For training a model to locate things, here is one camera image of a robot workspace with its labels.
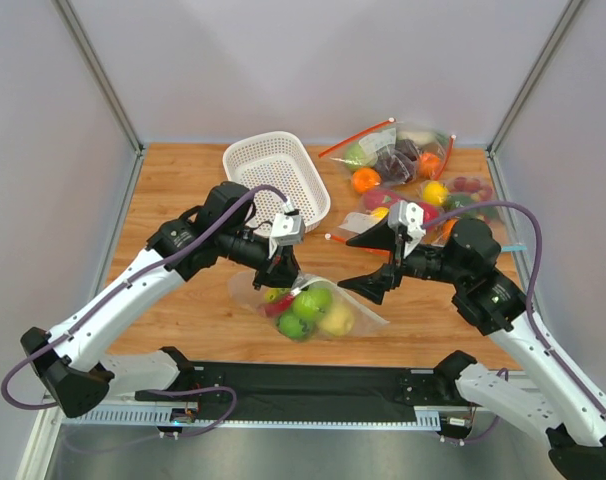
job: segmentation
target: yellow apple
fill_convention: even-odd
[[[317,328],[329,335],[342,337],[350,333],[354,327],[354,314],[343,303],[335,302],[328,312],[317,323]]]

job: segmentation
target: bag of fruit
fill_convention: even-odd
[[[321,152],[340,162],[354,190],[391,187],[417,178],[437,179],[449,159],[455,136],[412,127],[390,118]]]
[[[303,342],[314,337],[370,335],[388,324],[335,283],[300,274],[292,288],[252,288],[252,272],[230,279],[228,289],[239,305],[268,318],[283,336]]]
[[[387,188],[375,188],[363,194],[357,210],[348,213],[345,216],[343,223],[328,231],[325,234],[325,238],[327,240],[335,240],[339,243],[347,242],[350,238],[359,233],[363,233],[386,218],[390,211],[390,207],[400,200],[415,202],[423,208],[424,222],[434,220],[443,213],[443,209],[435,207],[418,198],[402,195]],[[434,243],[440,236],[439,227],[432,227],[426,232],[426,235],[422,239],[422,243]],[[384,250],[375,250],[371,248],[364,248],[364,250],[385,257],[389,255],[389,252]]]
[[[458,176],[447,181],[426,181],[420,186],[420,197],[425,203],[451,212],[458,208],[474,205],[479,202],[495,200],[494,189],[490,182],[475,176]],[[503,251],[514,252],[525,250],[522,243],[512,241],[507,226],[501,218],[501,209],[481,207],[451,218],[440,227],[440,237],[435,242],[443,245],[450,237],[450,232],[459,218],[478,218],[492,229],[494,240],[501,244]]]

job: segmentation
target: white laundry basket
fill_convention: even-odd
[[[301,212],[306,232],[330,211],[330,195],[305,147],[291,133],[270,132],[236,142],[223,154],[223,167],[229,180],[248,188],[269,184],[285,193]],[[254,202],[258,213],[250,226],[272,220],[281,211],[280,200],[271,192],[258,193]],[[269,225],[257,230],[261,235],[269,232]]]

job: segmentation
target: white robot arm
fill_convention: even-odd
[[[531,215],[521,206],[508,206]],[[542,443],[566,478],[606,479],[606,395],[556,342],[519,287],[496,269],[501,247],[490,228],[462,218],[447,243],[437,247],[419,244],[427,228],[422,223],[419,205],[395,204],[385,220],[347,242],[388,250],[389,262],[339,286],[381,304],[404,276],[454,285],[459,314],[514,358],[542,397],[499,379],[460,351],[435,368],[450,393],[488,408]]]
[[[85,307],[49,331],[34,327],[22,336],[27,363],[68,417],[87,413],[108,393],[192,387],[181,388],[181,373],[187,377],[193,369],[176,348],[131,356],[106,355],[106,350],[148,308],[218,257],[256,270],[256,288],[294,283],[299,266],[293,245],[303,240],[303,220],[286,199],[269,238],[256,236],[246,227],[255,208],[252,198],[252,191],[232,182],[215,187],[203,206],[164,223],[132,264]],[[7,390],[12,374],[2,393],[16,404]]]

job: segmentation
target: wooden surface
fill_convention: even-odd
[[[225,146],[154,144],[150,147],[110,271],[113,280],[132,261],[158,227],[184,210],[203,203],[209,190],[225,180]],[[328,241],[324,234],[357,205],[357,195],[331,161],[319,161],[319,147],[309,147],[332,199],[321,225],[295,249],[305,272],[333,281],[377,269],[382,258]],[[489,179],[484,152],[455,150],[444,178],[460,174]],[[499,267],[516,279],[509,254]],[[234,305],[228,280],[243,268],[219,260],[198,273],[144,314],[113,345],[111,353],[178,347],[194,360],[432,367],[452,351],[466,351],[491,368],[515,367],[489,339],[456,313],[452,287],[406,279],[388,293],[382,306],[362,300],[391,323],[367,338],[294,343],[279,335],[265,318]]]

